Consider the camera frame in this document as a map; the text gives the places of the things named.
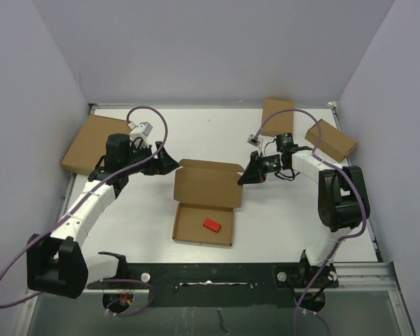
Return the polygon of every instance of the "closed cardboard box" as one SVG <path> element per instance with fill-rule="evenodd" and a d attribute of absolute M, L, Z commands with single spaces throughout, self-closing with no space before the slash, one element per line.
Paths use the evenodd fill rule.
<path fill-rule="evenodd" d="M 117 133 L 130 133 L 125 120 L 89 115 L 61 165 L 69 172 L 89 175 L 106 154 L 108 136 Z"/>
<path fill-rule="evenodd" d="M 243 187 L 238 185 L 239 164 L 181 160 L 176 170 L 174 199 L 179 202 L 173 239 L 182 242 L 231 246 L 234 209 L 241 206 Z M 204 227 L 209 218 L 221 225 L 219 232 Z"/>
<path fill-rule="evenodd" d="M 294 109 L 294 101 L 266 98 L 263 103 L 263 112 L 261 125 L 272 114 L 282 111 Z M 267 137 L 275 137 L 278 134 L 292 133 L 294 129 L 294 112 L 281 113 L 274 116 L 262 129 L 261 134 Z"/>
<path fill-rule="evenodd" d="M 319 149 L 330 156 L 330 158 L 338 162 L 343 161 L 358 143 L 325 120 L 320 119 L 318 122 L 322 129 L 322 142 Z M 305 139 L 316 145 L 319 139 L 319 130 L 316 125 L 308 129 Z"/>

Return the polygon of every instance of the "purple cable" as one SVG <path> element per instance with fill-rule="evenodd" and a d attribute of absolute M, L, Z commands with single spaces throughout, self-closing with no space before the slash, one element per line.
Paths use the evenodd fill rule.
<path fill-rule="evenodd" d="M 356 189 L 353 181 L 349 178 L 349 176 L 342 169 L 340 169 L 339 167 L 335 166 L 334 164 L 331 164 L 329 162 L 324 161 L 321 157 L 319 157 L 319 156 L 317 156 L 315 154 L 316 149 L 319 147 L 319 145 L 321 144 L 321 141 L 322 141 L 322 129 L 321 129 L 321 126 L 319 125 L 319 122 L 315 119 L 315 117 L 312 114 L 310 114 L 309 112 L 306 112 L 304 110 L 300 110 L 298 108 L 290 108 L 290 109 L 287 109 L 287 110 L 282 110 L 282 111 L 276 112 L 276 113 L 272 114 L 268 119 L 266 119 L 265 122 L 260 126 L 260 128 L 258 129 L 258 131 L 257 131 L 257 133 L 255 135 L 255 139 L 258 138 L 258 136 L 260 135 L 260 133 L 261 133 L 263 127 L 266 125 L 266 123 L 269 120 L 271 120 L 274 116 L 276 116 L 278 114 L 281 114 L 281 113 L 294 112 L 294 111 L 301 112 L 303 114 L 306 114 L 316 124 L 317 130 L 318 130 L 318 139 L 317 139 L 316 145 L 313 147 L 313 150 L 312 150 L 311 154 L 319 162 L 323 163 L 325 166 L 327 166 L 327 167 L 329 167 L 331 169 L 336 169 L 342 175 L 342 177 L 344 177 L 345 181 L 349 184 L 351 190 L 353 191 L 353 194 L 355 195 L 356 200 L 358 201 L 360 212 L 361 212 L 361 219 L 362 219 L 362 226 L 361 226 L 361 229 L 359 230 L 359 232 L 357 232 L 355 234 L 347 234 L 345 236 L 340 237 L 336 241 L 336 244 L 333 246 L 332 250 L 329 252 L 329 254 L 327 255 L 327 257 L 323 261 L 322 265 L 319 267 L 318 271 L 316 272 L 316 274 L 313 276 L 313 278 L 311 279 L 311 281 L 308 283 L 307 287 L 303 290 L 303 292 L 302 292 L 299 300 L 297 301 L 297 307 L 295 308 L 295 311 L 294 311 L 293 329 L 294 329 L 294 336 L 297 336 L 298 312 L 299 312 L 300 305 L 302 304 L 302 301 L 303 301 L 305 295 L 308 293 L 308 291 L 311 288 L 311 286 L 313 286 L 314 282 L 317 280 L 317 278 L 319 277 L 319 275 L 321 275 L 323 269 L 328 264 L 328 262 L 330 261 L 330 259 L 334 256 L 334 254 L 335 254 L 337 248 L 339 247 L 339 245 L 341 244 L 341 242 L 343 240 L 345 240 L 345 239 L 359 237 L 359 236 L 361 236 L 364 233 L 365 228 L 366 228 L 366 225 L 367 225 L 366 224 L 367 216 L 365 215 L 365 207 L 364 207 L 364 203 L 363 203 L 363 201 L 361 199 L 361 196 L 359 195 L 358 190 Z M 330 326 L 328 325 L 328 322 L 324 318 L 321 318 L 321 319 L 327 325 L 327 327 L 328 327 L 328 329 L 330 331 Z"/>
<path fill-rule="evenodd" d="M 146 308 L 148 308 L 149 306 L 151 306 L 151 304 L 154 301 L 154 293 L 155 293 L 155 290 L 154 290 L 154 287 L 152 285 L 150 285 L 149 283 L 142 282 L 142 281 L 139 281 L 139 280 L 132 280 L 132 279 L 103 279 L 103 282 L 110 282 L 110 283 L 112 283 L 112 282 L 118 282 L 118 283 L 120 283 L 120 282 L 126 282 L 128 284 L 145 285 L 146 287 L 148 287 L 149 289 L 151 289 L 151 293 L 152 293 L 151 299 L 149 299 L 148 302 L 142 308 L 140 308 L 139 310 L 133 311 L 132 313 L 116 314 L 116 315 L 114 315 L 115 317 L 131 317 L 131 316 L 139 315 L 140 313 L 144 312 Z M 111 305 L 113 305 L 114 303 L 117 303 L 119 301 L 120 300 L 115 300 L 115 301 L 110 302 L 106 306 L 106 309 L 109 309 L 109 307 Z"/>
<path fill-rule="evenodd" d="M 167 125 L 167 121 L 165 120 L 165 118 L 163 118 L 163 115 L 156 110 L 153 107 L 150 106 L 136 106 L 133 109 L 131 109 L 126 116 L 126 120 L 129 122 L 129 117 L 131 116 L 132 112 L 134 112 L 135 110 L 139 110 L 139 109 L 148 109 L 151 110 L 152 112 L 156 113 L 160 119 L 163 122 L 164 128 L 165 128 L 165 135 L 163 138 L 163 142 L 162 144 L 159 146 L 159 148 L 150 156 L 148 156 L 146 159 L 143 159 L 142 161 L 139 161 L 137 163 L 131 164 L 127 167 L 124 167 L 114 173 L 112 173 L 111 175 L 107 176 L 104 180 L 102 180 L 101 182 L 99 182 L 95 187 L 93 187 L 87 194 L 84 195 L 83 198 L 80 199 L 80 201 L 77 203 L 77 205 L 69 212 L 63 215 L 63 217 L 61 217 L 61 219 L 58 220 L 58 222 L 56 223 L 55 227 L 52 229 L 49 229 L 49 231 L 46 231 L 42 234 L 40 234 L 37 238 L 31 240 L 30 243 L 28 243 L 28 245 L 26 245 L 8 264 L 7 266 L 5 266 L 5 268 L 0 272 L 0 282 L 3 279 L 3 277 L 5 276 L 5 274 L 8 272 L 8 270 L 15 264 L 15 262 L 17 260 L 19 260 L 19 258 L 21 256 L 23 256 L 25 254 L 25 252 L 27 252 L 31 247 L 33 247 L 34 245 L 36 245 L 37 243 L 39 243 L 43 238 L 45 238 L 46 236 L 48 236 L 52 231 L 56 230 L 57 228 L 59 228 L 61 225 L 63 225 L 65 222 L 68 221 L 68 219 L 70 218 L 71 215 L 75 214 L 77 212 L 77 210 L 79 210 L 79 208 L 84 204 L 84 202 L 89 198 L 89 196 L 91 196 L 92 193 L 94 193 L 95 191 L 98 190 L 98 188 L 100 188 L 102 185 L 104 185 L 107 181 L 113 179 L 115 176 L 126 172 L 127 170 L 131 170 L 135 167 L 138 167 L 139 165 L 142 165 L 144 163 L 146 163 L 147 161 L 151 160 L 152 158 L 154 158 L 162 149 L 163 146 L 165 145 L 165 142 L 167 141 L 167 137 L 168 137 L 168 125 Z M 14 307 L 20 303 L 23 303 L 25 301 L 28 301 L 34 297 L 36 297 L 37 295 L 41 294 L 41 292 L 37 292 L 37 293 L 33 293 L 27 297 L 24 297 L 22 299 L 19 299 L 17 301 L 11 302 L 11 303 L 7 303 L 7 304 L 0 304 L 0 309 L 4 309 L 4 308 L 10 308 L 10 307 Z"/>

